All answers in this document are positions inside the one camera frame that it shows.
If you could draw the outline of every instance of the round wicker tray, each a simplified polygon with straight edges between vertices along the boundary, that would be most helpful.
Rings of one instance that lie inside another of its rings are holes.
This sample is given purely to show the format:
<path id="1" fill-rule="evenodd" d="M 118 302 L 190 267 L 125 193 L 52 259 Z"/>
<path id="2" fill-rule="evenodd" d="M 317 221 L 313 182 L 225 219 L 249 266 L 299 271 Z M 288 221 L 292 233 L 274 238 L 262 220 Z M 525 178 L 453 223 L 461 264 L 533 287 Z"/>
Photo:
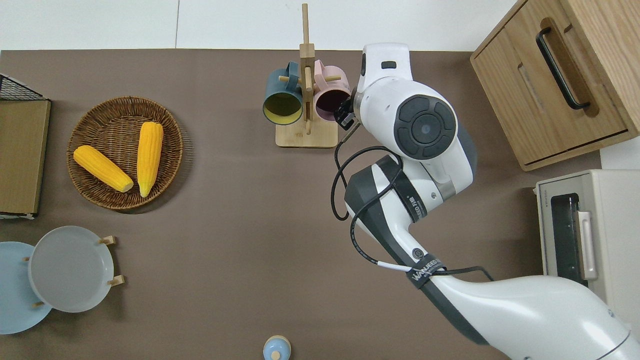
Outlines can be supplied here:
<path id="1" fill-rule="evenodd" d="M 156 183 L 147 197 L 140 196 L 136 175 L 138 137 L 145 121 L 162 124 L 164 130 Z M 121 193 L 98 180 L 74 161 L 80 145 L 91 145 L 118 165 L 134 181 Z M 90 202 L 112 210 L 127 210 L 149 203 L 173 181 L 182 161 L 182 134 L 173 115 L 160 104 L 141 97 L 117 97 L 84 114 L 67 146 L 67 169 L 80 194 Z"/>

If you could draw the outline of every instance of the wooden mug rack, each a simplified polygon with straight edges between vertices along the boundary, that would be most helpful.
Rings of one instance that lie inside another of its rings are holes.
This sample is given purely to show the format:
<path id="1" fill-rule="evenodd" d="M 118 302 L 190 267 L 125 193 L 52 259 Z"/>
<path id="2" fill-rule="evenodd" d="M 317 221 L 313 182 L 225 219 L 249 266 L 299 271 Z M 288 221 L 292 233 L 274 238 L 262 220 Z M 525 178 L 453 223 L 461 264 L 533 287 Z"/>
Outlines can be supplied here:
<path id="1" fill-rule="evenodd" d="M 300 44 L 300 87 L 302 88 L 302 118 L 291 125 L 276 126 L 276 145 L 280 147 L 335 147 L 338 125 L 316 115 L 314 110 L 314 63 L 316 49 L 309 42 L 308 5 L 302 4 L 303 43 Z M 285 76 L 280 81 L 287 81 Z"/>

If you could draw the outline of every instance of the corn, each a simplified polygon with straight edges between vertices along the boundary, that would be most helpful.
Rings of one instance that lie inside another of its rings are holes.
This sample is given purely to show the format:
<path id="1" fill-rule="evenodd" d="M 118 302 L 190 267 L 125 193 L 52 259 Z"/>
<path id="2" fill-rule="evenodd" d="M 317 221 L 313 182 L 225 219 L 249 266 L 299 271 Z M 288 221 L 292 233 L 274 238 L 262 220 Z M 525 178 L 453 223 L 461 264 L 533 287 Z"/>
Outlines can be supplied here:
<path id="1" fill-rule="evenodd" d="M 78 147 L 74 151 L 74 160 L 91 175 L 119 192 L 126 192 L 133 187 L 133 180 L 91 145 Z"/>
<path id="2" fill-rule="evenodd" d="M 138 186 L 140 196 L 147 197 L 156 182 L 160 152 L 162 150 L 162 125 L 157 122 L 145 122 L 140 128 L 138 142 Z"/>

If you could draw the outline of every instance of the mug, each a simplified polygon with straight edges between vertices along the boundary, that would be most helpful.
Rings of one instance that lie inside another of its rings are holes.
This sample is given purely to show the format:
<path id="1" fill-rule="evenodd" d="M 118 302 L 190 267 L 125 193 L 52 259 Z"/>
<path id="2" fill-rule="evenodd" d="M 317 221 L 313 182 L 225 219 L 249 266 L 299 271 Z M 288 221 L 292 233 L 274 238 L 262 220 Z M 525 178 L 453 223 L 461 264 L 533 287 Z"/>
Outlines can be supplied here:
<path id="1" fill-rule="evenodd" d="M 287 81 L 280 81 L 286 76 Z M 286 69 L 274 70 L 267 78 L 262 113 L 276 125 L 289 125 L 302 117 L 302 89 L 298 84 L 298 63 L 290 61 Z"/>
<path id="2" fill-rule="evenodd" d="M 339 76 L 338 80 L 327 81 L 326 78 Z M 314 64 L 314 104 L 316 115 L 327 121 L 335 121 L 333 112 L 338 110 L 340 104 L 351 96 L 349 81 L 344 71 L 337 66 L 324 66 L 322 61 L 316 60 Z"/>

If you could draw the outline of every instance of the plate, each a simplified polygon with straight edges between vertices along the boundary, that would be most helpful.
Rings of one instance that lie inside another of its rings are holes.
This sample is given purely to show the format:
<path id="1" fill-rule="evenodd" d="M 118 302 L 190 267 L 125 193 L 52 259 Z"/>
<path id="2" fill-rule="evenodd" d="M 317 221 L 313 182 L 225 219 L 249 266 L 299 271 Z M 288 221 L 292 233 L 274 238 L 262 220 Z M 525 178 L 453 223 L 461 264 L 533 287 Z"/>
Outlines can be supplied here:
<path id="1" fill-rule="evenodd" d="M 40 299 L 29 283 L 29 264 L 33 246 L 15 241 L 0 243 L 0 334 L 25 331 L 49 314 L 51 306 L 32 307 Z"/>
<path id="2" fill-rule="evenodd" d="M 163 126 L 163 144 L 156 183 L 147 197 L 140 196 L 137 160 L 140 127 L 146 121 Z M 80 145 L 91 145 L 118 165 L 134 182 L 121 193 L 91 175 L 74 160 Z M 142 97 L 117 97 L 93 107 L 77 123 L 67 145 L 67 170 L 80 194 L 111 210 L 138 208 L 160 196 L 173 181 L 183 151 L 182 133 L 173 115 L 155 101 Z"/>
<path id="3" fill-rule="evenodd" d="M 29 261 L 33 291 L 54 309 L 87 311 L 104 299 L 113 279 L 113 258 L 100 236 L 79 226 L 49 231 Z"/>

